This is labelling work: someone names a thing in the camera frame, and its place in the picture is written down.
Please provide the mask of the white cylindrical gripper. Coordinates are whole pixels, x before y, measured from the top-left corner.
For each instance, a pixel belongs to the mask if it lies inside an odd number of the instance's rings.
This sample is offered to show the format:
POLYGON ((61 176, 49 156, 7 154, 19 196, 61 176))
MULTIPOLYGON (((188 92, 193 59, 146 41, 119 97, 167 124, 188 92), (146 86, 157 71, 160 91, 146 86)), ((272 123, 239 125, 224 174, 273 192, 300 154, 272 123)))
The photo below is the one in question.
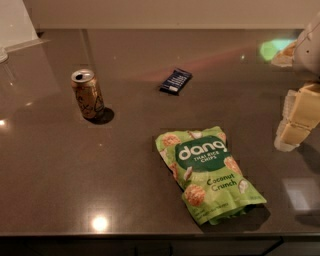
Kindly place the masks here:
MULTIPOLYGON (((301 80, 320 80, 320 12, 298 36, 293 70, 301 80)), ((298 147, 320 123, 320 84, 305 83, 289 90, 283 105, 274 146, 281 152, 298 147)))

